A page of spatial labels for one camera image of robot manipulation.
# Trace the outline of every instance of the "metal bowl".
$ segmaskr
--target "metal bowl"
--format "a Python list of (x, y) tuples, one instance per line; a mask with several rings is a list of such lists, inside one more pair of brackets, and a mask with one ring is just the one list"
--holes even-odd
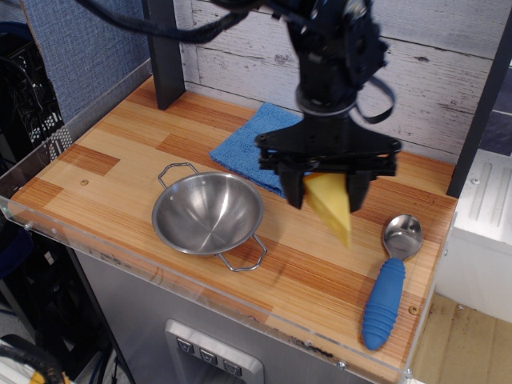
[[(195, 174), (166, 186), (162, 177), (174, 166), (190, 166)], [(217, 255), (233, 271), (259, 266), (266, 254), (255, 235), (263, 218), (263, 200), (247, 180), (223, 172), (199, 173), (189, 163), (168, 165), (158, 180), (165, 190), (154, 205), (152, 220), (165, 244), (186, 254)], [(233, 268), (222, 252), (243, 244), (251, 236), (264, 254), (256, 266)]]

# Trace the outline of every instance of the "black robotic arm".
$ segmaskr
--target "black robotic arm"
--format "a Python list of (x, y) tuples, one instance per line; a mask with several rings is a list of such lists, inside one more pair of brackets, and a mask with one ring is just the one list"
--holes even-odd
[[(361, 208), (372, 180), (395, 175), (400, 141), (365, 129), (349, 116), (358, 109), (358, 92), (368, 82), (394, 103), (393, 92), (374, 77), (386, 64), (387, 45), (372, 20), (371, 0), (212, 0), (230, 13), (187, 31), (115, 14), (94, 0), (76, 1), (121, 28), (191, 43), (211, 41), (251, 10), (269, 7), (274, 18), (286, 21), (298, 56), (296, 99), (304, 119), (255, 138), (260, 168), (279, 175), (289, 204), (297, 208), (302, 206), (304, 173), (344, 173), (352, 212)], [(375, 124), (391, 111), (362, 117)]]

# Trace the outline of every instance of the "blue spoon handle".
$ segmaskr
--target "blue spoon handle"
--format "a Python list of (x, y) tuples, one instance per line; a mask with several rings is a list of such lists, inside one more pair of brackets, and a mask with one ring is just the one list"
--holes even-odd
[(386, 342), (397, 320), (402, 300), (406, 266), (398, 258), (389, 258), (371, 291), (362, 318), (362, 338), (369, 350), (377, 350)]

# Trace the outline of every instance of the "metal spoon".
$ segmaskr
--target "metal spoon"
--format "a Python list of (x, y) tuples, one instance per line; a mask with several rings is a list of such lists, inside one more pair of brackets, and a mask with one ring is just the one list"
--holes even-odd
[(422, 226), (408, 214), (391, 220), (384, 232), (390, 258), (382, 265), (362, 318), (362, 338), (369, 350), (380, 348), (393, 330), (406, 278), (403, 262), (419, 251), (422, 242)]

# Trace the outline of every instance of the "control panel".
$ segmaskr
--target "control panel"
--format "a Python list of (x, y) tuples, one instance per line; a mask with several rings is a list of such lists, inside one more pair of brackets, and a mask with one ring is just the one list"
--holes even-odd
[(176, 360), (175, 363), (181, 360), (181, 356), (177, 354), (179, 352), (224, 370), (234, 378), (239, 378), (240, 382), (246, 384), (264, 384), (265, 382), (263, 364), (259, 360), (207, 334), (175, 320), (167, 320), (166, 337), (171, 355)]

